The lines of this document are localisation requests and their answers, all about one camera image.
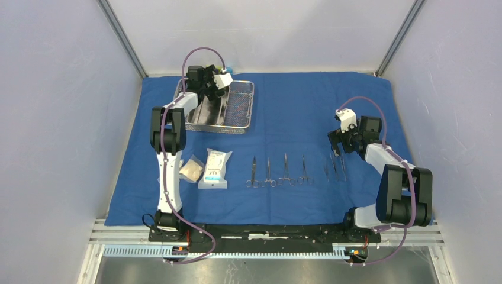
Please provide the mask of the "steel toothed tissue forceps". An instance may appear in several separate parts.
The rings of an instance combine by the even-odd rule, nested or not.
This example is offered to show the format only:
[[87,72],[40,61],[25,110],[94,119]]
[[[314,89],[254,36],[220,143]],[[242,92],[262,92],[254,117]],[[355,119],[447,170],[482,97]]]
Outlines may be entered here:
[[336,156],[334,155],[334,153],[330,153],[330,160],[331,160],[331,163],[333,166],[334,176],[335,176],[336,180],[339,181],[340,179],[339,179],[339,174],[338,174],[338,170],[337,170]]

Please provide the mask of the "metal mesh tray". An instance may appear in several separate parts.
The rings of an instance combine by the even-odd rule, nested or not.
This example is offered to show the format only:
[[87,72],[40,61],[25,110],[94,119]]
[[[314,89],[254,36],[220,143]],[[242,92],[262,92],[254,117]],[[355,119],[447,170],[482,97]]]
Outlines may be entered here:
[[226,115],[222,126],[191,124],[185,122],[188,131],[223,134],[244,134],[252,120],[254,84],[235,80],[231,83]]

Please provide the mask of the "steel needle holder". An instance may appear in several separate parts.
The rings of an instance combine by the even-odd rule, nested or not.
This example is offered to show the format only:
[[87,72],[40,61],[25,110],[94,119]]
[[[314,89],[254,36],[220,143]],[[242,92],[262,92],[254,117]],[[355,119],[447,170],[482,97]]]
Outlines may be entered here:
[[298,177],[297,183],[299,185],[312,185],[314,183],[314,179],[307,173],[306,160],[304,155],[302,155],[302,175]]

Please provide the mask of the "steel hemostat forceps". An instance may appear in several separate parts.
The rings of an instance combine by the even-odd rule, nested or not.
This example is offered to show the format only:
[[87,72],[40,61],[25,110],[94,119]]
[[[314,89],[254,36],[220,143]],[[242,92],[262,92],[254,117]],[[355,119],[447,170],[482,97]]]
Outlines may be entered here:
[[292,178],[289,174],[289,167],[288,167],[288,156],[285,153],[284,154],[284,172],[283,172],[283,177],[278,178],[277,180],[277,185],[282,186],[285,184],[289,184],[290,186],[295,185],[295,179]]

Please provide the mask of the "blue surgical wrap cloth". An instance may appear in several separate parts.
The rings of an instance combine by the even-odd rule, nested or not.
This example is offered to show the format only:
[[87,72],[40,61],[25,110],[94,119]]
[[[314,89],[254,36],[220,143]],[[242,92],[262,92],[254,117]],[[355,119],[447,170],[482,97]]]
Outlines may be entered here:
[[[378,194],[379,173],[356,153],[345,158],[347,182],[323,171],[329,169],[330,143],[327,134],[338,129],[335,110],[343,104],[358,115],[385,117],[387,144],[402,158],[411,153],[393,99],[391,84],[355,72],[346,73],[248,73],[236,75],[255,86],[252,122],[245,134],[187,133],[184,159],[195,155],[206,160],[207,148],[231,154],[227,162],[227,189],[199,189],[180,182],[184,217],[208,224],[310,225],[340,223],[353,207],[373,204]],[[273,180],[283,177],[284,154],[295,185],[261,187],[271,160]],[[312,185],[299,185],[302,155]],[[256,156],[258,188],[247,188]]]

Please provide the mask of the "steel ring-handled forceps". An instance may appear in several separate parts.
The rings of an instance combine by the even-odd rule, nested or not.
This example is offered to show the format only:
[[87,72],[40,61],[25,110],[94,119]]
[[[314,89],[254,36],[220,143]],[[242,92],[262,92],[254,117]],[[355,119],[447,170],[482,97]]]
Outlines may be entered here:
[[268,160],[267,160],[266,178],[265,178],[265,180],[261,181],[261,183],[260,183],[261,187],[265,187],[267,185],[271,186],[273,188],[277,185],[276,180],[272,179],[270,158],[268,158]]

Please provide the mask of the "beige gauze packet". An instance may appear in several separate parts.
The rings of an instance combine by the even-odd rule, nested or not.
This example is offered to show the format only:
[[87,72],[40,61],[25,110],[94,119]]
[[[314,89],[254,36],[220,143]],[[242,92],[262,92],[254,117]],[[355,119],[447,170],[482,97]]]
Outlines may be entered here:
[[192,155],[190,159],[180,168],[179,174],[181,179],[187,181],[188,183],[196,183],[202,176],[204,169],[205,164],[195,155]]

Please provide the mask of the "steel surgical scissors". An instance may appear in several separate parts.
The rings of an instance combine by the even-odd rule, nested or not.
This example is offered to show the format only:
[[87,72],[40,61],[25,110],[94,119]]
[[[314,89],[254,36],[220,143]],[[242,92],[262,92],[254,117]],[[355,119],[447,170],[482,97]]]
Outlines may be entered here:
[[256,180],[256,156],[252,160],[252,174],[249,180],[246,181],[247,188],[258,188],[259,182]]

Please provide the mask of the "white sterile packet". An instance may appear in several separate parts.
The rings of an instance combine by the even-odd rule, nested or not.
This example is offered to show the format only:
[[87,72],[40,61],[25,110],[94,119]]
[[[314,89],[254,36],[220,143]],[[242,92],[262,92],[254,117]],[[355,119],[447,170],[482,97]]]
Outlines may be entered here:
[[232,153],[207,148],[207,162],[203,176],[198,182],[199,189],[227,189],[226,164]]

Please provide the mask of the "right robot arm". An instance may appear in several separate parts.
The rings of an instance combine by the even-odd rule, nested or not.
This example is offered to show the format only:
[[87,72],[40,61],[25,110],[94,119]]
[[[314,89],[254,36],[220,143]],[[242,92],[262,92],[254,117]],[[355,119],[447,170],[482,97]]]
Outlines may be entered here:
[[357,153],[381,176],[376,201],[353,207],[344,216],[342,234],[358,241],[366,229],[425,227],[432,220],[433,174],[397,155],[380,139],[384,127],[378,117],[340,115],[340,128],[328,134],[335,157]]

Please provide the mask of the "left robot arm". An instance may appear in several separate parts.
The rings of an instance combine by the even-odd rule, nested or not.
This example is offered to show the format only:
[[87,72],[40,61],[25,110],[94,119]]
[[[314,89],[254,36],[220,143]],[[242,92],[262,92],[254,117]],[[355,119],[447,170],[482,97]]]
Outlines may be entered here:
[[186,116],[205,99],[213,101],[225,95],[232,81],[225,67],[190,66],[188,74],[181,79],[182,93],[172,102],[152,109],[150,145],[156,152],[160,183],[153,229],[163,230],[172,241],[181,240],[188,227],[197,228],[182,216],[179,191],[179,166],[186,146]]

